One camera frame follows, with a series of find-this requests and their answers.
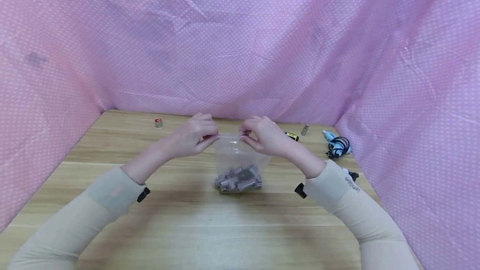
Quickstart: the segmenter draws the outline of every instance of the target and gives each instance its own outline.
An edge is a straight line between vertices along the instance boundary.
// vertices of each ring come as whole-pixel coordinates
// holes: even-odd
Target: wrist
[[[318,177],[326,167],[323,160],[300,143],[291,146],[285,158],[297,166],[307,179]]]
[[[158,143],[152,144],[120,168],[137,184],[143,185],[160,166],[170,160],[163,148]]]

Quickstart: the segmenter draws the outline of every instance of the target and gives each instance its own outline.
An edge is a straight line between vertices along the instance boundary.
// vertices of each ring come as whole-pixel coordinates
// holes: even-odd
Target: fabric wall
[[[479,0],[0,2],[0,230],[105,109],[257,114],[337,124],[426,269],[476,267]]]
[[[107,105],[57,0],[0,0],[0,40],[1,232]]]

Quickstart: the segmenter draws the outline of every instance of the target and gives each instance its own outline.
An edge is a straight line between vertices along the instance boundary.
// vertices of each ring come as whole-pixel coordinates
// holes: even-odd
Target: ziplock bag
[[[262,188],[261,171],[271,156],[256,152],[238,135],[221,135],[214,143],[218,177],[214,187],[221,193],[240,193]]]

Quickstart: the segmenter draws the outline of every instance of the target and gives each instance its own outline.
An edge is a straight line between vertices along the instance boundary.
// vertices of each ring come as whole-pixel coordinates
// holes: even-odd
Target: blue object
[[[328,130],[324,130],[323,134],[328,142],[328,157],[339,158],[340,156],[348,154],[352,151],[352,148],[350,147],[350,141],[348,141],[347,138],[339,137]]]

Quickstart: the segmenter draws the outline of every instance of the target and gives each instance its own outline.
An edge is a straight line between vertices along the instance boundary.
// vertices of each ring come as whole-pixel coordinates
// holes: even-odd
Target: beige sleeve
[[[94,181],[35,232],[11,261],[9,270],[73,270],[98,233],[126,214],[145,186],[119,167]]]
[[[419,269],[397,224],[336,163],[329,160],[321,175],[307,179],[304,192],[354,234],[363,270]]]

